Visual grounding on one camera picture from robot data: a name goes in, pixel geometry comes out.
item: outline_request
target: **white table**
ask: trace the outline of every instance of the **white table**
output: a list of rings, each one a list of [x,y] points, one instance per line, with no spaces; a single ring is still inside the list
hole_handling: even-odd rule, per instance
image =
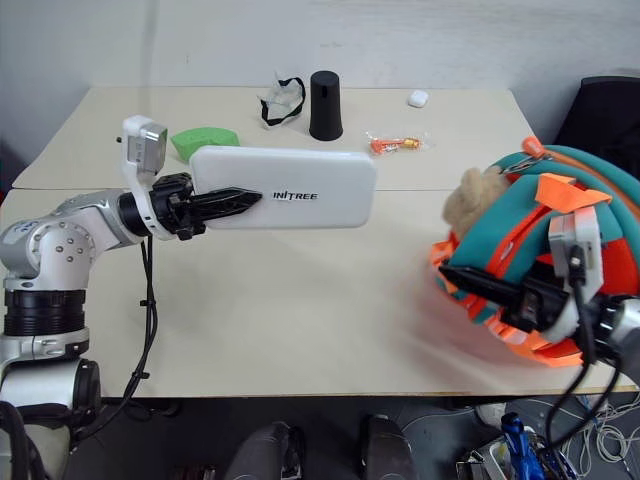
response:
[[[529,133],[510,93],[435,91],[424,110],[412,110],[404,91],[346,90],[345,135],[333,143],[306,135],[304,119],[263,130],[252,116],[255,93],[153,89],[151,113],[174,132],[211,124],[235,129],[245,145],[348,150],[364,147],[369,109],[386,114],[369,120],[387,126],[413,121],[436,145],[377,159],[379,191],[363,228],[216,231],[158,242],[160,328],[151,378],[138,395],[524,395],[568,384],[575,369],[519,358],[472,325],[436,287],[426,261],[429,246],[446,235],[440,211],[461,172],[518,149]],[[121,186],[113,139],[135,112],[135,96],[135,89],[93,89],[17,180],[33,190],[10,192],[0,226],[43,215],[82,185]],[[92,154],[81,155],[90,145]],[[185,170],[175,158],[167,167]],[[91,276],[87,356],[100,363],[106,395],[121,394],[142,345],[139,257],[136,248],[107,252]],[[585,391],[600,389],[608,375],[606,367],[593,370]]]

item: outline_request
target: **teddy bear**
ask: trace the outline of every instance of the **teddy bear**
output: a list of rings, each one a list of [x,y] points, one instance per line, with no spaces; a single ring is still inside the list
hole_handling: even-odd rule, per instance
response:
[[[510,186],[500,167],[494,165],[484,173],[478,168],[464,172],[460,186],[447,198],[442,212],[444,221],[458,241],[462,241],[474,223]]]

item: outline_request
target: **unitree logo text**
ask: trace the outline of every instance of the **unitree logo text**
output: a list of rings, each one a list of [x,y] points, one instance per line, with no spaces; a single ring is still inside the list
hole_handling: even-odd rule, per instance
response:
[[[317,193],[293,193],[293,192],[273,192],[273,198],[275,200],[317,200]]]

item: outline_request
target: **white wall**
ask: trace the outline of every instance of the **white wall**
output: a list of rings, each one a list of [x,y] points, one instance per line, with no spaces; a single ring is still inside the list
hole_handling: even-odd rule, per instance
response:
[[[29,162],[90,85],[144,81],[154,12],[154,85],[510,88],[543,140],[582,77],[640,68],[637,0],[0,0],[5,148]]]

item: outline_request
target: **green sponge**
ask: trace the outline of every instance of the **green sponge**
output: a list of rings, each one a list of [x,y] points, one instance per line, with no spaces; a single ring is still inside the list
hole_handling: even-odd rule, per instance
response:
[[[185,130],[171,137],[171,143],[176,147],[178,155],[184,163],[189,163],[189,158],[197,149],[205,145],[230,145],[240,146],[236,132],[226,128],[200,127]]]

